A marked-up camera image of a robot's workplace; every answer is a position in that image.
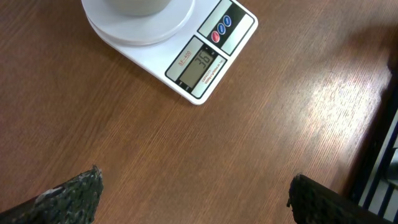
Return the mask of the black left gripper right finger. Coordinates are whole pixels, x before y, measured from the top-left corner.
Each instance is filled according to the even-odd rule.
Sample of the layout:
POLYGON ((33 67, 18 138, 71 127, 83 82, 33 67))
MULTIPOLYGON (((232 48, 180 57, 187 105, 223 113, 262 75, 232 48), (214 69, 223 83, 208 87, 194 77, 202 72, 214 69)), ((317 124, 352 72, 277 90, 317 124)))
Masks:
POLYGON ((392 224, 303 174, 292 179, 287 206, 297 224, 392 224))

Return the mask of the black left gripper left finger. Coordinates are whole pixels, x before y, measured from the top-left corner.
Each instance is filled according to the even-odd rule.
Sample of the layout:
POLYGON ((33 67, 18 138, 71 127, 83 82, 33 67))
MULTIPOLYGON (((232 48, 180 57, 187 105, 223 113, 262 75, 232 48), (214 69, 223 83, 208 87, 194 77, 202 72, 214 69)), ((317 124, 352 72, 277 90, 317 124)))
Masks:
POLYGON ((40 195, 1 212, 1 224, 93 223, 103 189, 101 169, 93 166, 40 195))

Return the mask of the white digital kitchen scale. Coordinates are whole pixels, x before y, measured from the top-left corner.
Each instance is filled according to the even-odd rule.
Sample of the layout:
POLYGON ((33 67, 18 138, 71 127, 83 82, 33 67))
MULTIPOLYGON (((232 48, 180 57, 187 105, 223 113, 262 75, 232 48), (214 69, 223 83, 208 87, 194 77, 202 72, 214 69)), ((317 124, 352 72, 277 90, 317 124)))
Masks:
POLYGON ((82 0, 97 35, 194 105, 203 104, 258 27, 233 0, 170 1, 149 16, 128 16, 110 1, 82 0))

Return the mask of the aluminium frame rail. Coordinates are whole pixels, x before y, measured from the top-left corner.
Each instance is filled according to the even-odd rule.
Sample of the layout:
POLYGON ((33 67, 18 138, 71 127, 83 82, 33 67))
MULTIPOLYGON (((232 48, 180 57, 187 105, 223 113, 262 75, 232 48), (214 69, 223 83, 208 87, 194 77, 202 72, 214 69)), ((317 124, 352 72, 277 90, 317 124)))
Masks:
POLYGON ((397 82, 382 95, 381 105, 354 171, 349 199, 376 216, 397 223, 397 82))

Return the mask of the white bowl on scale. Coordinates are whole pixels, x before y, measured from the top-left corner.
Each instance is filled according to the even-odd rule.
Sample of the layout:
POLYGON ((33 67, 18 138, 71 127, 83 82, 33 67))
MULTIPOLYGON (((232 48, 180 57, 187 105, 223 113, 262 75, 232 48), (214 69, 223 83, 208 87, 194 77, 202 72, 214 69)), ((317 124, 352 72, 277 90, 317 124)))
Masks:
POLYGON ((171 0, 106 0, 115 10, 128 16, 148 16, 163 10, 171 0))

